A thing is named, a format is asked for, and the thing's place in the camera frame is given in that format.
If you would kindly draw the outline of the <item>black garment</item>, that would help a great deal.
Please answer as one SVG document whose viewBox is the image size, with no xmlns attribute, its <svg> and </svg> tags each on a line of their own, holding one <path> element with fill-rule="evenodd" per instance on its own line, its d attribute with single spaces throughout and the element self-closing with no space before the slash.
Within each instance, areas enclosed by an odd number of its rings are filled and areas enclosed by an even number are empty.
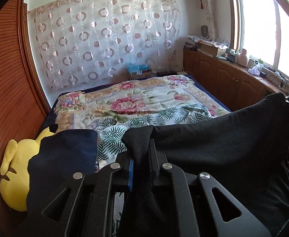
<svg viewBox="0 0 289 237">
<path fill-rule="evenodd" d="M 134 162 L 132 191 L 118 236 L 162 234 L 162 212 L 148 182 L 150 140 L 185 172 L 210 173 L 272 236 L 289 236 L 289 109 L 282 93 L 195 124 L 128 129 L 122 142 Z"/>
</svg>

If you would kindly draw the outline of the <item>tissue pack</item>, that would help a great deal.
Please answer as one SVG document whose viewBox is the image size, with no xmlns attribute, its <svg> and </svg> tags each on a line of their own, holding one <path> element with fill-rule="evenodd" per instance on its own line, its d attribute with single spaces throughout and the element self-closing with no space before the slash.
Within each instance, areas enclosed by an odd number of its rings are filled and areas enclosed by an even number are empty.
<svg viewBox="0 0 289 237">
<path fill-rule="evenodd" d="M 263 64 L 257 63 L 257 65 L 253 66 L 251 69 L 248 69 L 248 73 L 254 76 L 259 76 L 263 69 Z"/>
</svg>

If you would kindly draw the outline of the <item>navy folded garment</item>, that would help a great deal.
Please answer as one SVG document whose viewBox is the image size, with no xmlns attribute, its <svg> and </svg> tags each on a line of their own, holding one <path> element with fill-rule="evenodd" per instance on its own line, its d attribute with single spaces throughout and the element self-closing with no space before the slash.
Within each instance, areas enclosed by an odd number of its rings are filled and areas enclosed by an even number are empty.
<svg viewBox="0 0 289 237">
<path fill-rule="evenodd" d="M 43 138 L 39 153 L 28 163 L 27 211 L 35 211 L 74 173 L 95 173 L 96 157 L 97 132 L 94 130 L 65 130 Z"/>
</svg>

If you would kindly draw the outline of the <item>long wooden cabinet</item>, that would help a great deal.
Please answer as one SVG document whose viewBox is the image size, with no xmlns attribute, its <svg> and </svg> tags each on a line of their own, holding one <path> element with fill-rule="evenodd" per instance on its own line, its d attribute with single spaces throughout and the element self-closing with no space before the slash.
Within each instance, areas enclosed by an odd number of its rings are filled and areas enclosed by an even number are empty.
<svg viewBox="0 0 289 237">
<path fill-rule="evenodd" d="M 269 94 L 284 93 L 270 81 L 246 68 L 183 49 L 183 68 L 231 111 L 253 105 Z"/>
</svg>

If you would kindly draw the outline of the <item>pink white bottle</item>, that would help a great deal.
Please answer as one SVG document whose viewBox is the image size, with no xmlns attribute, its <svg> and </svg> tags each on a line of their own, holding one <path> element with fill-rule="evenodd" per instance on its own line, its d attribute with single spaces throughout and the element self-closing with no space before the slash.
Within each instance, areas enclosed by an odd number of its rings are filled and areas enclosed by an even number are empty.
<svg viewBox="0 0 289 237">
<path fill-rule="evenodd" d="M 242 67 L 247 67 L 248 64 L 248 56 L 247 56 L 247 50 L 246 49 L 241 49 L 239 51 L 238 55 L 238 64 Z"/>
</svg>

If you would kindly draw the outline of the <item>palm leaf bed sheet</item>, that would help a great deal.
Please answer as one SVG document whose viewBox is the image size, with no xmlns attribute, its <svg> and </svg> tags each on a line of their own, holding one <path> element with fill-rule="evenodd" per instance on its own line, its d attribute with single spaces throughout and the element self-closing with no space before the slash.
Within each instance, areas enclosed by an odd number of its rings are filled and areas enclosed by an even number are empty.
<svg viewBox="0 0 289 237">
<path fill-rule="evenodd" d="M 194 124 L 209 119 L 212 119 L 212 115 L 202 104 L 167 108 L 158 113 L 129 119 L 122 124 L 113 118 L 105 119 L 96 128 L 98 136 L 95 171 L 99 172 L 104 166 L 113 163 L 117 154 L 127 150 L 121 139 L 130 128 Z"/>
</svg>

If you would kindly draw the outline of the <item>yellow plush toy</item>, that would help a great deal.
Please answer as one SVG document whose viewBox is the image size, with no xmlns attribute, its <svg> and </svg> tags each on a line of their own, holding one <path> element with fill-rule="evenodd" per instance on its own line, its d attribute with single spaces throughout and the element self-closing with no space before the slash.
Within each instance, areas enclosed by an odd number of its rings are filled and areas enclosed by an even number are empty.
<svg viewBox="0 0 289 237">
<path fill-rule="evenodd" d="M 13 210 L 27 211 L 26 198 L 29 192 L 28 163 L 39 153 L 41 140 L 52 136 L 58 124 L 45 128 L 36 139 L 10 140 L 6 146 L 0 167 L 0 194 L 4 202 Z"/>
</svg>

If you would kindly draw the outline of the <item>window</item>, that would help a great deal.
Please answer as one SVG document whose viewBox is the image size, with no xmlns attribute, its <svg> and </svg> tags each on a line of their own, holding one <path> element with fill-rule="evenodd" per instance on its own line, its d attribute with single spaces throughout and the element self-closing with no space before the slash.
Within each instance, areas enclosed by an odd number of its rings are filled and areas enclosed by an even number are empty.
<svg viewBox="0 0 289 237">
<path fill-rule="evenodd" d="M 289 16 L 276 0 L 230 0 L 231 47 L 289 85 Z"/>
</svg>

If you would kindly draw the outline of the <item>floral blanket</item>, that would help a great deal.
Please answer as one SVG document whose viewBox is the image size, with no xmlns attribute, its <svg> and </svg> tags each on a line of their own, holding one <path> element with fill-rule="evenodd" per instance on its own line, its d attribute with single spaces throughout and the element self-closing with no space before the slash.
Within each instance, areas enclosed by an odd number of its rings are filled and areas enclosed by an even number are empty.
<svg viewBox="0 0 289 237">
<path fill-rule="evenodd" d="M 58 130 L 99 130 L 108 123 L 123 124 L 175 107 L 200 104 L 206 117 L 216 118 L 229 110 L 189 75 L 129 80 L 105 87 L 60 95 L 54 106 Z"/>
</svg>

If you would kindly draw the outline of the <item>cardboard box on cabinet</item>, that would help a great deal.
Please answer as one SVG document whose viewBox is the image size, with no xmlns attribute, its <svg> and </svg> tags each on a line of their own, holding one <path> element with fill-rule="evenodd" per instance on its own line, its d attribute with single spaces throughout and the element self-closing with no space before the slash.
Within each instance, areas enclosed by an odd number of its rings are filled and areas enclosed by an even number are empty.
<svg viewBox="0 0 289 237">
<path fill-rule="evenodd" d="M 221 43 L 199 42 L 199 45 L 204 53 L 213 57 L 223 56 L 228 49 L 227 45 Z"/>
</svg>

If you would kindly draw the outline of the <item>small fan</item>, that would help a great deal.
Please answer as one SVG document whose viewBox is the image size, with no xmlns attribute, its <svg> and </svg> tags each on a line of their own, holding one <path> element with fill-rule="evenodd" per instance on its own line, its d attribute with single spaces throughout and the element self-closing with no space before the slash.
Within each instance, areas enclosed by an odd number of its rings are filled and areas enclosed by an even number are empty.
<svg viewBox="0 0 289 237">
<path fill-rule="evenodd" d="M 207 25 L 202 25 L 200 31 L 203 38 L 209 38 L 209 30 Z"/>
</svg>

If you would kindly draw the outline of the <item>wooden slatted wardrobe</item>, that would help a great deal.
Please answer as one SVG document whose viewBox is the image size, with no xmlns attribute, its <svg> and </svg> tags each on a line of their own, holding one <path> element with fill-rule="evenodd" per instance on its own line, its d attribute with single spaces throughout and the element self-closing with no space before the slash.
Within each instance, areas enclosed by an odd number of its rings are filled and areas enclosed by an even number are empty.
<svg viewBox="0 0 289 237">
<path fill-rule="evenodd" d="M 26 4 L 8 0 L 0 10 L 0 166 L 9 140 L 36 138 L 50 107 L 36 75 Z M 23 215 L 0 195 L 0 236 L 11 236 Z"/>
</svg>

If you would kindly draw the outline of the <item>beige window curtain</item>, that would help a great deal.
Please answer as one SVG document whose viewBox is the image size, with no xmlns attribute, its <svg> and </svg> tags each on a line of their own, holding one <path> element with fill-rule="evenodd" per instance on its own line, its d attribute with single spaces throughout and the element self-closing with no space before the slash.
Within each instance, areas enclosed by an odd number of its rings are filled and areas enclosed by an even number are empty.
<svg viewBox="0 0 289 237">
<path fill-rule="evenodd" d="M 206 17 L 208 21 L 209 36 L 214 41 L 217 39 L 217 29 L 215 25 L 215 4 L 214 0 L 202 0 L 203 6 L 206 10 Z"/>
</svg>

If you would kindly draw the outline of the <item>circle pattern sheer curtain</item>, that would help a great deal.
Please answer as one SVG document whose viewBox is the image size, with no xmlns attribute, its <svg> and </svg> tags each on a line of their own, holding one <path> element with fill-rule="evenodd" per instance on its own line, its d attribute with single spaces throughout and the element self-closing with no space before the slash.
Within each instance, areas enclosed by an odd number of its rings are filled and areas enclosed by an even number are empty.
<svg viewBox="0 0 289 237">
<path fill-rule="evenodd" d="M 57 91 L 123 76 L 127 64 L 176 70 L 176 0 L 56 0 L 28 14 L 43 85 Z"/>
</svg>

